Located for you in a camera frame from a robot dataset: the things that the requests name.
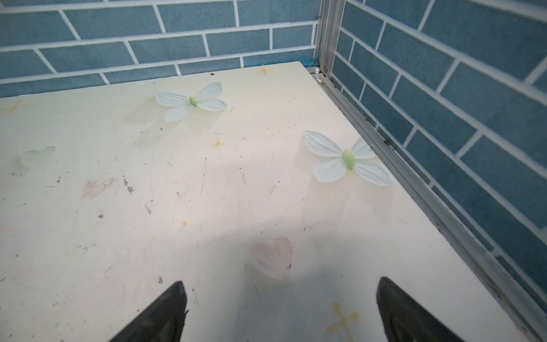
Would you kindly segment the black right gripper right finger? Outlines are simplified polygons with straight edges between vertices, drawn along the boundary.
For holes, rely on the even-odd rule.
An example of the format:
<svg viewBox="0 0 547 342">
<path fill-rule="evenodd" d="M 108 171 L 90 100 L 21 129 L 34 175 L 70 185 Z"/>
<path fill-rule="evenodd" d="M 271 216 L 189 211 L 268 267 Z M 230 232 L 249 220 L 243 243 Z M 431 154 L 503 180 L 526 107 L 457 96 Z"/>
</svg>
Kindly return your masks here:
<svg viewBox="0 0 547 342">
<path fill-rule="evenodd" d="M 376 300 L 389 342 L 463 342 L 459 336 L 385 276 L 380 279 L 377 286 Z"/>
</svg>

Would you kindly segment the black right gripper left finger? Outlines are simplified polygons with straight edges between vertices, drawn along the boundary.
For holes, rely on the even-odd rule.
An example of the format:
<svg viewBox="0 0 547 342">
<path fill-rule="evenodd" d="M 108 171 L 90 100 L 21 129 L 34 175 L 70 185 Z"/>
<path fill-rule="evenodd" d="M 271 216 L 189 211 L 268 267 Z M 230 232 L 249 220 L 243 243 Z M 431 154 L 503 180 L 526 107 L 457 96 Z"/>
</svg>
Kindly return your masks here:
<svg viewBox="0 0 547 342">
<path fill-rule="evenodd" d="M 179 342 L 187 316 L 187 294 L 182 281 L 174 282 L 111 342 Z"/>
</svg>

